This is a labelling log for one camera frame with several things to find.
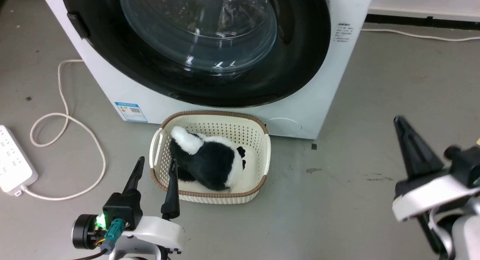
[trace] plush paw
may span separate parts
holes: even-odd
[[[238,147],[237,151],[239,152],[239,154],[242,158],[245,157],[245,150],[242,147]]]

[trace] power cord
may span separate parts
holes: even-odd
[[[427,35],[417,35],[417,34],[411,34],[411,33],[405,33],[403,31],[397,31],[397,30],[390,30],[388,28],[362,28],[361,31],[377,31],[381,33],[398,33],[410,37],[415,37],[415,38],[424,38],[424,39],[433,39],[433,40],[440,40],[440,41],[446,41],[446,42],[464,42],[464,41],[471,41],[471,40],[480,40],[479,37],[469,37],[469,38],[459,38],[459,39],[450,39],[450,38],[442,38],[442,37],[436,37],[436,36],[427,36]]]
[[[87,257],[77,258],[77,259],[73,259],[73,260],[92,260],[92,259],[99,258],[100,256],[106,254],[107,251],[108,251],[107,249],[103,249],[97,254],[90,255],[90,256],[87,256]]]
[[[64,60],[63,62],[60,62],[60,64],[58,65],[58,89],[60,90],[60,97],[63,101],[63,105],[65,105],[65,114],[64,113],[50,113],[50,114],[46,114],[43,117],[39,118],[34,123],[34,125],[31,127],[30,141],[31,141],[32,144],[34,144],[34,146],[39,147],[39,148],[50,146],[51,144],[55,143],[55,141],[57,141],[62,136],[62,134],[65,132],[65,129],[67,129],[67,125],[68,125],[68,120],[72,120],[73,122],[75,122],[78,125],[80,125],[81,127],[83,127],[91,135],[91,137],[95,141],[96,147],[98,148],[98,151],[100,151],[100,155],[102,156],[102,162],[103,162],[102,172],[101,172],[100,176],[98,177],[98,179],[96,180],[96,182],[94,182],[93,185],[91,185],[89,188],[87,188],[87,189],[85,189],[85,190],[83,190],[79,193],[76,193],[76,194],[73,194],[73,195],[70,195],[70,196],[66,196],[66,197],[46,197],[46,196],[38,195],[34,192],[31,192],[26,187],[22,187],[22,190],[25,191],[27,194],[29,194],[33,197],[42,199],[42,200],[62,201],[62,200],[72,199],[72,198],[75,198],[75,197],[80,196],[82,194],[85,194],[85,193],[91,191],[91,189],[93,189],[96,185],[98,185],[98,183],[100,183],[103,176],[105,175],[105,171],[106,171],[106,168],[107,168],[107,163],[105,161],[105,155],[104,155],[103,150],[100,146],[100,143],[98,142],[98,140],[95,137],[95,135],[93,134],[93,132],[88,127],[86,127],[83,123],[79,122],[78,120],[76,120],[75,118],[73,118],[72,116],[69,115],[70,113],[69,113],[69,110],[68,110],[67,102],[65,101],[65,97],[63,96],[63,92],[62,92],[62,79],[60,77],[60,71],[62,69],[62,65],[66,64],[66,63],[72,63],[72,62],[83,62],[83,60],[81,60],[81,59],[68,59],[68,60]],[[50,141],[46,144],[37,143],[33,139],[33,131],[35,130],[35,128],[36,128],[36,126],[38,125],[39,122],[41,122],[45,118],[52,117],[52,116],[61,116],[61,117],[65,118],[65,124],[63,125],[62,130],[52,141]]]

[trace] basket handle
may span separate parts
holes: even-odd
[[[158,147],[158,144],[162,142],[162,138],[163,138],[163,134],[161,132],[162,132],[162,128],[158,129],[153,135],[153,138],[151,139],[152,142],[150,143],[150,152],[148,157],[150,168],[154,168],[156,166],[154,165],[154,162],[156,163],[158,161],[158,154],[160,150],[157,147]]]

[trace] green led light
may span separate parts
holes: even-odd
[[[107,223],[105,222],[105,214],[100,214],[99,216],[96,216],[96,226],[101,227],[103,229],[107,229]]]

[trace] white power strip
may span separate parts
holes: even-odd
[[[22,195],[36,181],[38,173],[10,130],[0,125],[0,187],[9,195]]]

